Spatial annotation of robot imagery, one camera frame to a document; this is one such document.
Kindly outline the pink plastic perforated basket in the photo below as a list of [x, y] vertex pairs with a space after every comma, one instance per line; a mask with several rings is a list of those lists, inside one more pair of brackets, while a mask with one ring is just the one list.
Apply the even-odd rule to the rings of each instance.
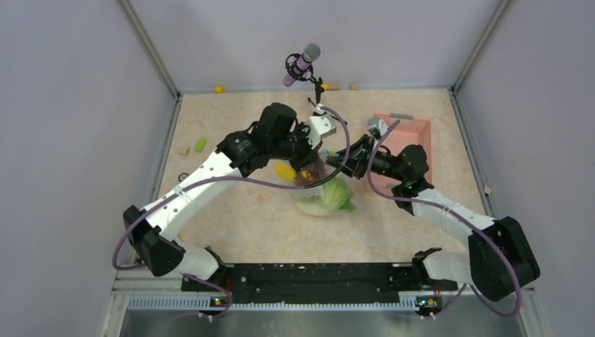
[[376, 113], [374, 117], [383, 119], [387, 126], [399, 121], [396, 128], [383, 142], [394, 155], [397, 155], [407, 145], [421, 145], [427, 154], [428, 172], [425, 179], [432, 183], [432, 124], [429, 119], [416, 118], [404, 114]]

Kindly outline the green cabbage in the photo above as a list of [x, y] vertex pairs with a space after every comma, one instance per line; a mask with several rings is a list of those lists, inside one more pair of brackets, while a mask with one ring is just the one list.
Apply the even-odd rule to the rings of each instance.
[[353, 193], [346, 182], [334, 177], [318, 187], [292, 193], [297, 208], [311, 216], [330, 216], [337, 212], [357, 209], [352, 201]]

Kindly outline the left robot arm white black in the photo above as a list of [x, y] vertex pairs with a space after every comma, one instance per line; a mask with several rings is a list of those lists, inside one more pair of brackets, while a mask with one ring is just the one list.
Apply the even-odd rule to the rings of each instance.
[[322, 140], [336, 132], [336, 124], [317, 105], [305, 122], [282, 103], [266, 106], [248, 128], [228, 134], [193, 173], [160, 199], [123, 213], [125, 238], [155, 277], [171, 272], [198, 277], [208, 290], [225, 281], [222, 264], [206, 249], [182, 243], [181, 229], [216, 196], [235, 182], [248, 181], [272, 159], [286, 160], [299, 170], [318, 158]]

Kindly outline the clear zip bag blue zipper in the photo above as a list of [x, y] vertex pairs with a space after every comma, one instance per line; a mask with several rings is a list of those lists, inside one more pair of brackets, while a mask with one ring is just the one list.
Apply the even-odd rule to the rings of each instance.
[[319, 159], [295, 171], [289, 161], [278, 161], [274, 171], [284, 183], [305, 186], [323, 181], [323, 184], [304, 190], [290, 190], [289, 197], [299, 211], [311, 216], [331, 216], [339, 212], [353, 212], [357, 205], [352, 201], [353, 192], [345, 180], [332, 176], [333, 168], [325, 163], [326, 159], [337, 159], [336, 152], [322, 150]]

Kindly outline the red apple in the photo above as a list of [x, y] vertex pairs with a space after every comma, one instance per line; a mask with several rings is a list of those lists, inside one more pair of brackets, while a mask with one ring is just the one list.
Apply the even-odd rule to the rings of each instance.
[[301, 176], [305, 179], [307, 184], [315, 183], [327, 176], [326, 164], [324, 160], [318, 159], [301, 170]]

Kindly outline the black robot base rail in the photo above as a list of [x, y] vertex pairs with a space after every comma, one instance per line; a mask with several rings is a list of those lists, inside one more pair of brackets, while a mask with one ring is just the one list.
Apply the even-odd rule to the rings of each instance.
[[397, 303], [408, 291], [457, 291], [456, 282], [431, 280], [412, 263], [237, 263], [209, 280], [235, 304]]

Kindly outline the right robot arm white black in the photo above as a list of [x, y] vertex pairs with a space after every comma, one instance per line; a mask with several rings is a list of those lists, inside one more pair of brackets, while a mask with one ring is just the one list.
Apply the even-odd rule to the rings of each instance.
[[393, 155], [375, 151], [375, 145], [372, 137], [362, 136], [326, 163], [350, 178], [376, 174], [397, 180], [390, 195], [400, 209], [433, 222], [467, 248], [466, 253], [422, 251], [413, 260], [419, 265], [411, 270], [416, 287], [430, 289], [444, 279], [468, 284], [488, 300], [499, 301], [540, 277], [540, 266], [517, 220], [481, 215], [445, 197], [424, 176], [429, 165], [423, 146], [407, 145]]

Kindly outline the yellow lemon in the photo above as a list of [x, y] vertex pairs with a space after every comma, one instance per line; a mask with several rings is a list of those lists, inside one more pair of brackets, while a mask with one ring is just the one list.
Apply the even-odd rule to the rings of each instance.
[[274, 165], [274, 171], [276, 172], [277, 176], [280, 177], [280, 179], [282, 180], [293, 182], [296, 179], [297, 173], [288, 162], [276, 162]]

